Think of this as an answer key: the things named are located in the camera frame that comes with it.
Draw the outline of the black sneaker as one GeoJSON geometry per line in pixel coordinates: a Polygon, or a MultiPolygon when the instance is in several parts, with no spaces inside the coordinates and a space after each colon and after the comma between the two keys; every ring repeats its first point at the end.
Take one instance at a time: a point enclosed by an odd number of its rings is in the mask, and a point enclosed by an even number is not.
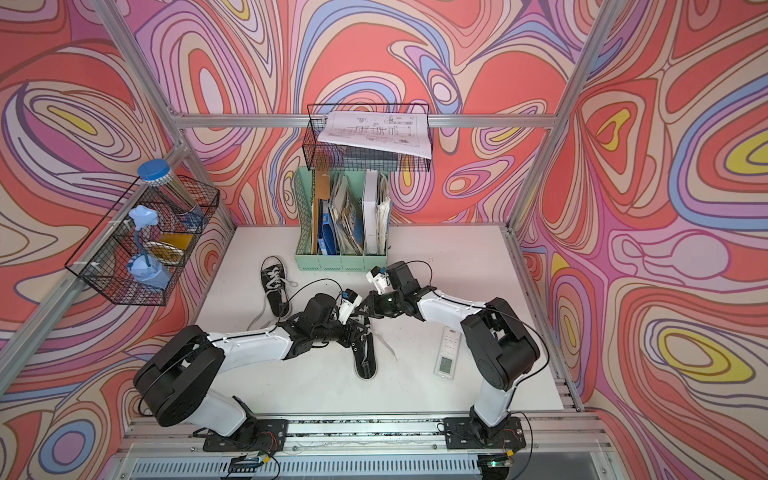
{"type": "Polygon", "coordinates": [[[374,337],[371,323],[367,316],[358,316],[351,322],[351,349],[355,370],[362,380],[372,379],[377,372],[374,337]]]}
{"type": "Polygon", "coordinates": [[[276,320],[282,320],[292,311],[287,287],[296,286],[296,283],[288,280],[285,264],[278,256],[270,255],[263,260],[260,267],[260,281],[264,301],[261,311],[248,324],[248,330],[262,325],[266,313],[271,313],[276,320]]]}

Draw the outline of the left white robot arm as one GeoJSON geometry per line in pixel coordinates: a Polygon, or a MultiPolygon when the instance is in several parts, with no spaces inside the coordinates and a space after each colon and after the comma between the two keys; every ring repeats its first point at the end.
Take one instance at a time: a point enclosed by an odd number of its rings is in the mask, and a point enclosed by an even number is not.
{"type": "Polygon", "coordinates": [[[363,299],[347,289],[340,299],[317,294],[304,310],[254,332],[214,334],[183,328],[135,374],[140,401],[163,427],[192,423],[231,437],[255,421],[247,405],[212,389],[216,376],[243,366],[284,361],[324,343],[353,353],[362,379],[377,369],[370,320],[363,299]]]}

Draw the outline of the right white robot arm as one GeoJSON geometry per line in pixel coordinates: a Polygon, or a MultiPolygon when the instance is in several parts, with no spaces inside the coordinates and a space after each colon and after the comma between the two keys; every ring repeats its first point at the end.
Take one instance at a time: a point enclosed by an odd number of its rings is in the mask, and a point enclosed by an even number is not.
{"type": "Polygon", "coordinates": [[[500,297],[471,302],[422,286],[404,261],[376,266],[366,280],[374,286],[363,301],[370,316],[405,315],[461,332],[483,379],[470,418],[486,429],[506,421],[518,381],[541,356],[538,343],[509,303],[500,297]]]}

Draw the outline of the white remote control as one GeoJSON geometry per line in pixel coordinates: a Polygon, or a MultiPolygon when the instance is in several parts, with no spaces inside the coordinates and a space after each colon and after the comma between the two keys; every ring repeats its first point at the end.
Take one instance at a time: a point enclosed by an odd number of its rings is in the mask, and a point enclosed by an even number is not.
{"type": "Polygon", "coordinates": [[[440,342],[434,367],[434,374],[444,379],[452,380],[461,346],[461,333],[450,327],[445,327],[440,342]]]}

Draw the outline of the white book in organizer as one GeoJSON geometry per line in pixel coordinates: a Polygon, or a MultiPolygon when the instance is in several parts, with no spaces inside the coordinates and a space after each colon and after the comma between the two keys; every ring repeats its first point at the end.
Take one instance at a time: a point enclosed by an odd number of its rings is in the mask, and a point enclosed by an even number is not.
{"type": "Polygon", "coordinates": [[[378,254],[378,173],[374,170],[365,172],[362,211],[365,235],[365,254],[378,254]]]}

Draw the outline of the green perforated file organizer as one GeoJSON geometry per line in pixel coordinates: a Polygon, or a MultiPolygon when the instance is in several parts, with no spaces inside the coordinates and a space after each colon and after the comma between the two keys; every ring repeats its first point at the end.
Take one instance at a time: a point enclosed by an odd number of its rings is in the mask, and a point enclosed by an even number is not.
{"type": "Polygon", "coordinates": [[[313,171],[305,166],[297,169],[292,180],[293,193],[299,214],[300,236],[295,251],[295,260],[302,271],[344,271],[366,272],[374,266],[388,264],[388,248],[384,255],[336,255],[313,254],[311,246],[312,200],[314,197],[313,171]]]}

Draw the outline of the white printed paper sheet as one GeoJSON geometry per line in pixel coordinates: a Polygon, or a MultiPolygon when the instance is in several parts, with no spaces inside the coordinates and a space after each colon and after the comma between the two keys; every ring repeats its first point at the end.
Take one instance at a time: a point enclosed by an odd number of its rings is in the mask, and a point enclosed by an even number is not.
{"type": "Polygon", "coordinates": [[[426,114],[334,111],[328,115],[318,140],[432,159],[426,114]]]}

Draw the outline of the yellow tin in basket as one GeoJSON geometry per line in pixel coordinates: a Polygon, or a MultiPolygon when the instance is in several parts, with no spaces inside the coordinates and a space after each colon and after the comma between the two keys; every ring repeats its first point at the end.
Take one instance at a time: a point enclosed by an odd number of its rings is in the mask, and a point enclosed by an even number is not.
{"type": "Polygon", "coordinates": [[[194,236],[186,233],[163,233],[156,240],[145,243],[146,250],[162,264],[178,266],[182,263],[194,236]]]}

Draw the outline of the blue lidded jar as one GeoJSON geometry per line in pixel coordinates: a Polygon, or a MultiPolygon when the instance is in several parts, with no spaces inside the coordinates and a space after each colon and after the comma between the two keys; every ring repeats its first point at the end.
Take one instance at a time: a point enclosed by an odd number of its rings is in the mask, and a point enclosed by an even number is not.
{"type": "Polygon", "coordinates": [[[141,164],[137,169],[138,176],[147,183],[166,203],[168,208],[177,215],[202,217],[202,210],[171,170],[170,165],[163,159],[151,159],[141,164]]]}

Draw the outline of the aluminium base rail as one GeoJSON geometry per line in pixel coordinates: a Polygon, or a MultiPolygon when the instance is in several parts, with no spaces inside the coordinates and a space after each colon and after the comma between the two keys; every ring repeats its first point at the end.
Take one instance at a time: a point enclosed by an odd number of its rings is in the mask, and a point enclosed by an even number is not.
{"type": "Polygon", "coordinates": [[[263,450],[205,450],[206,432],[134,422],[107,479],[625,479],[607,428],[594,414],[519,414],[523,441],[450,450],[445,414],[289,415],[263,450]]]}

